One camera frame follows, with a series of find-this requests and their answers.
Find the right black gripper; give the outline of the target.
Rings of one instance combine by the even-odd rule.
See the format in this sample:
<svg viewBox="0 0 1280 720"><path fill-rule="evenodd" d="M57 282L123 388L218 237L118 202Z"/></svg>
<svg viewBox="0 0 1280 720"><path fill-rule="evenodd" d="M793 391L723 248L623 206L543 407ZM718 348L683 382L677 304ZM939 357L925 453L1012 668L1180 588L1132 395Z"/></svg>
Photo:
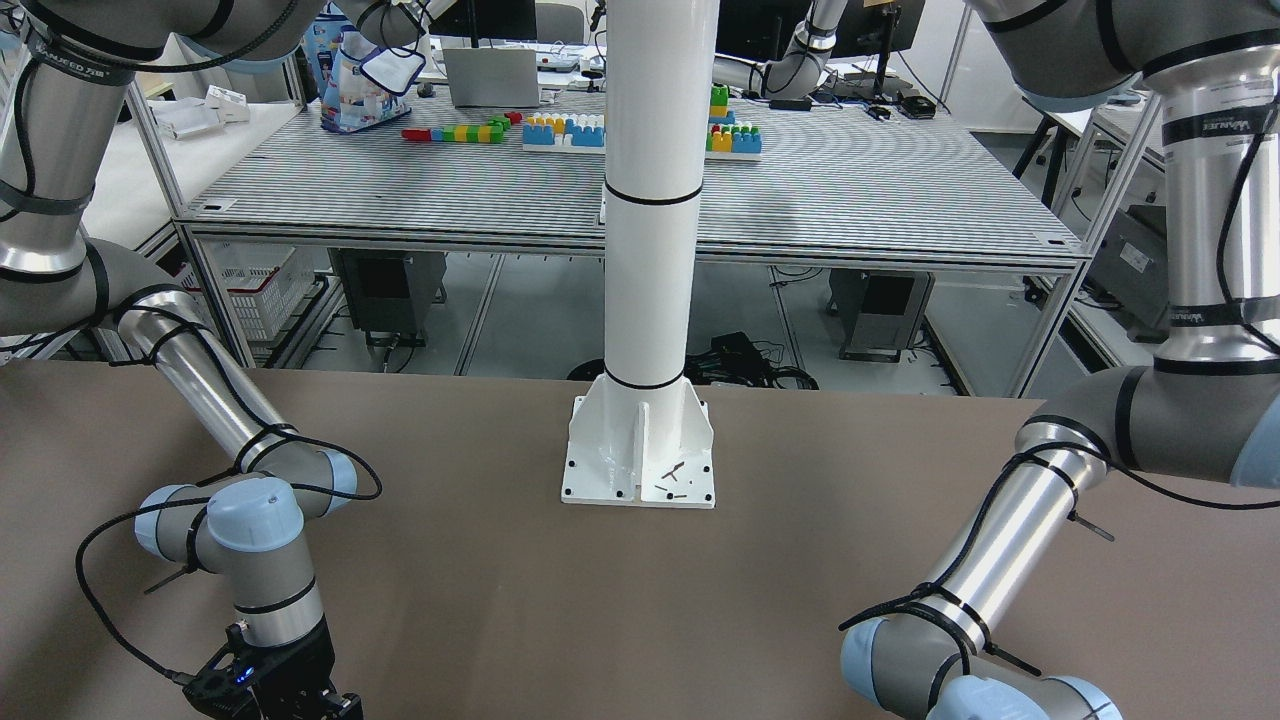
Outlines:
<svg viewBox="0 0 1280 720"><path fill-rule="evenodd" d="M278 647L251 644L244 624L225 629L227 642L182 682L188 705L214 719L361 719L362 700L342 694L330 679L335 651L326 619Z"/></svg>

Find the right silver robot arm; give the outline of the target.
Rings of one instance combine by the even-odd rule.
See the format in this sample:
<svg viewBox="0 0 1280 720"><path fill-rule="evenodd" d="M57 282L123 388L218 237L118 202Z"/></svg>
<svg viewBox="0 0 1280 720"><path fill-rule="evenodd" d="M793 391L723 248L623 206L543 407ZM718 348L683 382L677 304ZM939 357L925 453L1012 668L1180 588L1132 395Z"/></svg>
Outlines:
<svg viewBox="0 0 1280 720"><path fill-rule="evenodd" d="M127 514L150 553L232 585L227 642L196 673L156 665L220 719L360 719L332 683L335 652L305 523L357 498L352 461L284 421L192 296L134 251L84 237L82 215L134 76L170 37L212 64L288 59L317 1L20 1L26 46L3 123L3 337L15 352L86 327L156 368L229 470L169 486Z"/></svg>

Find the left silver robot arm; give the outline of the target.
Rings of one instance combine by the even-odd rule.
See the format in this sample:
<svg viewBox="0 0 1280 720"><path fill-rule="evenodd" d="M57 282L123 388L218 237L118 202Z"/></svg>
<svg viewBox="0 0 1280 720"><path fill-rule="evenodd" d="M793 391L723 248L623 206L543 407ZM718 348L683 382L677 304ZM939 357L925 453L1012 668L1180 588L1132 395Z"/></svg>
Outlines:
<svg viewBox="0 0 1280 720"><path fill-rule="evenodd" d="M1142 79L1161 104L1167 338L1039 406L915 589L841 625L863 698L913 719L1117 719L993 630L1084 492L1111 471L1277 487L1277 4L975 1L1015 83L1076 110Z"/></svg>

